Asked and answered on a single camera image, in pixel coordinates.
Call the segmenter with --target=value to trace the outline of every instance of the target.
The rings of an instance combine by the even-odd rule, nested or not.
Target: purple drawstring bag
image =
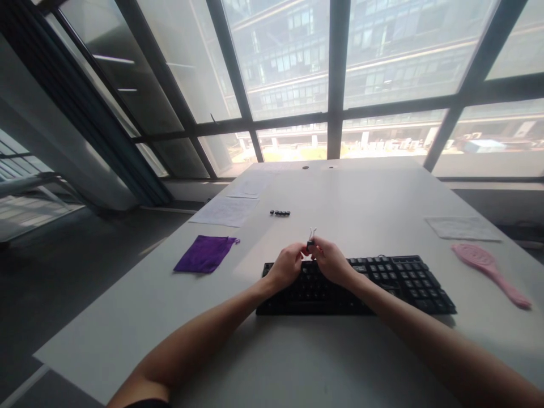
[[[217,269],[223,258],[239,239],[233,237],[208,237],[199,235],[174,268],[175,272],[210,274]]]

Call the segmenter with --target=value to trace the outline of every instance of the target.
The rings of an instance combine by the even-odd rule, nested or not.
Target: paper
[[[215,197],[189,222],[241,227],[258,203],[258,199]]]
[[[479,217],[429,217],[425,220],[442,239],[501,241]]]
[[[244,175],[243,180],[227,194],[227,197],[259,198],[266,190],[274,175],[265,172],[250,172]]]

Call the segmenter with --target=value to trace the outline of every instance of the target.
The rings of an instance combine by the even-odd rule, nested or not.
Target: forearm
[[[466,406],[542,406],[543,394],[499,359],[362,275],[347,288],[362,299]]]
[[[274,290],[268,280],[261,279],[232,299],[195,317],[154,348],[135,372],[170,388],[181,384]]]

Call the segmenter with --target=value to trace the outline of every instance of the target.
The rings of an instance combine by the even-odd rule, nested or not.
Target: gray curtain
[[[159,206],[172,200],[170,192],[31,0],[0,0],[0,31],[53,102],[141,205]]]

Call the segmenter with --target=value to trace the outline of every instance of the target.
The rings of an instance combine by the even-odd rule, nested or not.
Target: black binder clip
[[[307,250],[308,252],[310,252],[310,248],[309,248],[309,247],[311,247],[312,245],[316,245],[316,243],[315,243],[314,240],[313,240],[313,237],[314,237],[314,235],[316,234],[316,229],[317,229],[317,228],[312,229],[312,227],[310,227],[310,238],[308,238],[308,242],[306,243],[306,250]]]

